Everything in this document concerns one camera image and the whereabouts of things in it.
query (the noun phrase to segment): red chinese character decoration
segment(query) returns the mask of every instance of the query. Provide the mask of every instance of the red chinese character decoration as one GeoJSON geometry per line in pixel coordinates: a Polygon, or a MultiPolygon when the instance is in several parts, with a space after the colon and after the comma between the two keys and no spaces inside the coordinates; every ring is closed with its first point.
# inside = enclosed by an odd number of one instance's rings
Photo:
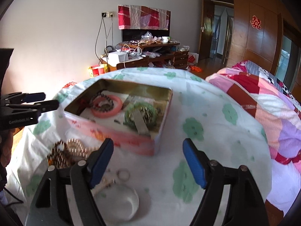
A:
{"type": "Polygon", "coordinates": [[[258,30],[261,30],[261,21],[254,15],[250,21],[252,26],[258,30]]]}

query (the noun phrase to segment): tablecloth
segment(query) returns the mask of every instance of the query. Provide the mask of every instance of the tablecloth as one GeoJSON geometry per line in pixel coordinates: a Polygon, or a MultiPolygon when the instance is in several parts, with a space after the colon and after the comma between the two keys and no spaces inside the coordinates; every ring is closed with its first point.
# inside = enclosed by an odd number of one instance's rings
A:
{"type": "MultiPolygon", "coordinates": [[[[109,72],[62,89],[55,96],[60,102],[59,109],[42,114],[38,124],[25,127],[7,168],[7,188],[25,201],[14,207],[22,221],[25,221],[35,190],[47,169],[46,155],[53,143],[78,138],[86,146],[99,144],[98,140],[71,128],[63,109],[100,78],[173,90],[158,154],[139,156],[116,147],[109,162],[108,168],[112,171],[119,168],[130,171],[130,180],[126,184],[137,191],[140,199],[136,216],[124,225],[190,224],[204,190],[195,183],[183,155],[182,142],[188,137],[209,159],[216,159],[228,167],[247,165],[266,199],[271,189],[271,159],[262,125],[222,90],[187,71],[140,67],[109,72]]],[[[228,195],[229,186],[226,186],[215,225],[222,223],[228,195]]],[[[74,225],[81,225],[70,188],[68,201],[74,225]]]]}

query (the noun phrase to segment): electrical outlet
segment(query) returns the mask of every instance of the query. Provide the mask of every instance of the electrical outlet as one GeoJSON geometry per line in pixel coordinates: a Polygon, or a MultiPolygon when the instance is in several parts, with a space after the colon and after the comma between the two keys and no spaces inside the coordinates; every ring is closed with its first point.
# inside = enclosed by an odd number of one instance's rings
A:
{"type": "Polygon", "coordinates": [[[102,12],[101,16],[103,18],[112,18],[112,17],[114,17],[114,12],[102,12]]]}

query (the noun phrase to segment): metal screw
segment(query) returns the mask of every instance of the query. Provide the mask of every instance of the metal screw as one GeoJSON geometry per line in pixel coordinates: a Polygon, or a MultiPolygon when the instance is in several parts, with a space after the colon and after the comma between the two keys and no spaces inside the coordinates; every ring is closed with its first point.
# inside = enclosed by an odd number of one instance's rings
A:
{"type": "Polygon", "coordinates": [[[209,161],[209,163],[213,167],[217,166],[217,161],[216,160],[211,160],[211,161],[209,161]]]}
{"type": "Polygon", "coordinates": [[[240,166],[240,169],[243,171],[243,172],[246,172],[248,170],[248,168],[244,165],[240,166]]]}
{"type": "Polygon", "coordinates": [[[85,160],[81,160],[77,163],[80,167],[84,166],[86,164],[85,160]]]}
{"type": "Polygon", "coordinates": [[[49,172],[52,172],[54,169],[55,169],[55,166],[54,166],[54,165],[51,165],[51,166],[48,167],[47,170],[48,170],[49,172]]]}

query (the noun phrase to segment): silver ring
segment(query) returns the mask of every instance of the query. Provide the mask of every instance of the silver ring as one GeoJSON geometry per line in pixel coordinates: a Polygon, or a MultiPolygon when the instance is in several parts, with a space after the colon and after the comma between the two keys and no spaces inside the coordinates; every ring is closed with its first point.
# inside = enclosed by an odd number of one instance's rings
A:
{"type": "Polygon", "coordinates": [[[116,171],[117,178],[122,182],[127,182],[130,177],[130,171],[126,168],[120,168],[116,171]]]}

